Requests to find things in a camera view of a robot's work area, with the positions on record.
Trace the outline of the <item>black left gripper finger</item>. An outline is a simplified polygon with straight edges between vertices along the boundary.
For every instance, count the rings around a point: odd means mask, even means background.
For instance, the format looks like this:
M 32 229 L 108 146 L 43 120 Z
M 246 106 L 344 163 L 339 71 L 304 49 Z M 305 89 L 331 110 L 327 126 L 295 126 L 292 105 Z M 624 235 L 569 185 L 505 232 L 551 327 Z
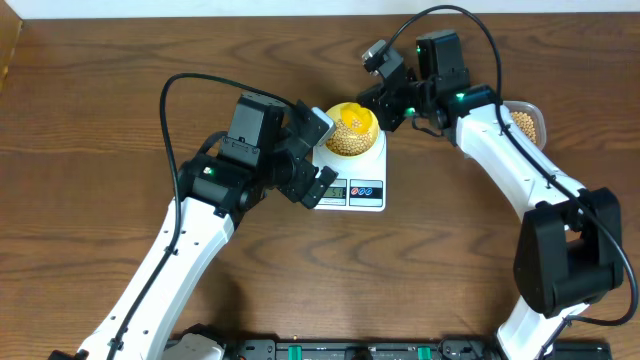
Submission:
M 324 166 L 306 185 L 301 198 L 302 205 L 307 209 L 315 208 L 337 177 L 336 171 Z
M 320 138 L 319 119 L 312 113 L 312 108 L 302 101 L 290 107 L 293 118 L 289 122 L 289 131 L 295 145 L 316 145 Z

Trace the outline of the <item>yellow plastic measuring scoop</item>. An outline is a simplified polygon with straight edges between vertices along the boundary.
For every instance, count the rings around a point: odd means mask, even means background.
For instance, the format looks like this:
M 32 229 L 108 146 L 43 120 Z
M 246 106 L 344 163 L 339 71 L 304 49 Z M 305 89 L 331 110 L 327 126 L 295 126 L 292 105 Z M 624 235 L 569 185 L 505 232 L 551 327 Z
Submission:
M 340 118 L 342 122 L 353 132 L 357 134 L 369 133 L 374 128 L 374 119 L 371 111 L 360 106 L 357 103 L 346 103 L 340 109 Z M 351 128 L 351 121 L 359 119 L 362 126 L 359 129 Z

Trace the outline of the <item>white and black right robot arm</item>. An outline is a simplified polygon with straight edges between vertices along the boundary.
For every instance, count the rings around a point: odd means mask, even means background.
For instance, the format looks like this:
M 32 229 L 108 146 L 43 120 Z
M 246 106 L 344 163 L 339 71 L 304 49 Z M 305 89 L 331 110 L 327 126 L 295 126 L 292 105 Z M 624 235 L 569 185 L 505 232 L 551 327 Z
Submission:
M 419 69 L 385 41 L 362 56 L 382 81 L 357 101 L 385 131 L 426 118 L 490 176 L 521 220 L 513 274 L 520 297 L 487 348 L 487 359 L 583 359 L 593 350 L 559 346 L 570 322 L 623 281 L 620 205 L 606 188 L 589 191 L 549 161 L 488 85 L 470 81 L 452 30 L 417 38 Z

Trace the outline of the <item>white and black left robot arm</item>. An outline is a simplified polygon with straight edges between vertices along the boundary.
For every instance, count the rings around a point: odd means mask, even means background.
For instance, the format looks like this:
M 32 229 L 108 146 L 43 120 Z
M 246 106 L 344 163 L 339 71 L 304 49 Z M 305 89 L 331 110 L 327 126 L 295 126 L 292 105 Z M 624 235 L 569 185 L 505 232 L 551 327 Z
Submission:
M 335 131 L 321 109 L 246 92 L 231 127 L 214 133 L 178 173 L 161 230 L 77 359 L 159 359 L 195 285 L 269 189 L 314 208 L 337 174 L 307 156 Z

